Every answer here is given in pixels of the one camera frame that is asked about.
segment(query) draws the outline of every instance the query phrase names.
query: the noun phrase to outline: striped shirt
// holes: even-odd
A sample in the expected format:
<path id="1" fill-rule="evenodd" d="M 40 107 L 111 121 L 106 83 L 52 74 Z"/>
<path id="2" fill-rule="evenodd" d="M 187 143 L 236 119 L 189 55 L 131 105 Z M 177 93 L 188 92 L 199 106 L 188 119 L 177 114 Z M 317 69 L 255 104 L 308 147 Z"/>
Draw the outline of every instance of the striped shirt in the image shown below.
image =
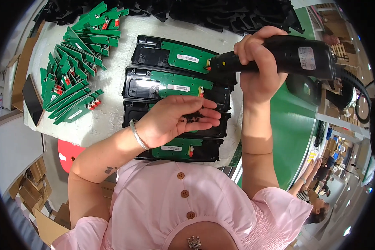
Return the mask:
<path id="1" fill-rule="evenodd" d="M 302 192 L 298 192 L 297 193 L 297 198 L 299 198 L 300 200 L 303 200 L 303 201 L 311 204 L 310 197 L 308 196 L 308 191 L 307 190 L 304 190 Z"/>

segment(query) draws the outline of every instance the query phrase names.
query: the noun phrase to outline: ceiling light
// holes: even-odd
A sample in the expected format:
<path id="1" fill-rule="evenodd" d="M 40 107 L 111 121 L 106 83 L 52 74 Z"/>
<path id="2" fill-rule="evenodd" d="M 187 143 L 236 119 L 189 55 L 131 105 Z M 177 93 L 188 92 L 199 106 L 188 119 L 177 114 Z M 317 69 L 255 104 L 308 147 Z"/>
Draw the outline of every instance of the ceiling light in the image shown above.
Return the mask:
<path id="1" fill-rule="evenodd" d="M 350 233 L 351 227 L 349 226 L 346 231 L 343 233 L 343 237 Z"/>

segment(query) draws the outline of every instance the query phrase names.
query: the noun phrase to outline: brown button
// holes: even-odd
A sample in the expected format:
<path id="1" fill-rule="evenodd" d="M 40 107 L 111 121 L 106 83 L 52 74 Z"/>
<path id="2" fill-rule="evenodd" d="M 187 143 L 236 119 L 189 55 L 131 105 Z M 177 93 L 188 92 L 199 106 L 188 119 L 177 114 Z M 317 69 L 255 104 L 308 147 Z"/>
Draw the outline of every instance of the brown button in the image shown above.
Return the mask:
<path id="1" fill-rule="evenodd" d="M 187 191 L 187 190 L 183 190 L 183 191 L 181 192 L 181 196 L 182 196 L 183 198 L 187 198 L 187 197 L 189 196 L 189 191 Z"/>
<path id="2" fill-rule="evenodd" d="M 186 217 L 190 220 L 190 219 L 193 219 L 194 217 L 196 217 L 196 214 L 194 212 L 189 212 L 186 214 Z"/>
<path id="3" fill-rule="evenodd" d="M 178 173 L 178 179 L 183 179 L 185 177 L 185 174 L 184 173 L 182 173 L 182 172 L 180 172 L 180 173 Z"/>

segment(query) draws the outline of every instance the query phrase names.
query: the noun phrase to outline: smartphone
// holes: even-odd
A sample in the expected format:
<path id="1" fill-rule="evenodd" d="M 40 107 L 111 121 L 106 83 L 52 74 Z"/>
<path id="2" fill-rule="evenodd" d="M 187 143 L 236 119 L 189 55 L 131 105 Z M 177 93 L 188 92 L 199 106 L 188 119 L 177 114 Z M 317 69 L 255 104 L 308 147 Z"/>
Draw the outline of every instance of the smartphone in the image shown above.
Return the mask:
<path id="1" fill-rule="evenodd" d="M 43 107 L 37 94 L 34 80 L 30 74 L 22 88 L 22 95 L 24 96 L 26 107 L 35 126 L 39 126 L 40 120 L 43 117 Z"/>

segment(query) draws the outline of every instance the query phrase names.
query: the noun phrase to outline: silver bangle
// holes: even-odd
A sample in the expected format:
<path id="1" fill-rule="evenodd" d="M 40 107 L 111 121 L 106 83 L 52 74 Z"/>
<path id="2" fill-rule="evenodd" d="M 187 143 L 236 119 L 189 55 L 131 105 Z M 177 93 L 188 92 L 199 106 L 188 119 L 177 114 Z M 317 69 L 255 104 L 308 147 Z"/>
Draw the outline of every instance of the silver bangle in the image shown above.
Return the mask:
<path id="1" fill-rule="evenodd" d="M 136 138 L 136 141 L 139 143 L 139 145 L 144 149 L 144 150 L 149 150 L 150 148 L 147 147 L 143 141 L 140 139 L 139 135 L 137 134 L 136 132 L 136 128 L 135 128 L 135 123 L 137 123 L 137 120 L 136 119 L 132 119 L 129 124 L 131 126 L 131 130 L 132 130 L 132 133 L 133 135 L 135 136 Z"/>

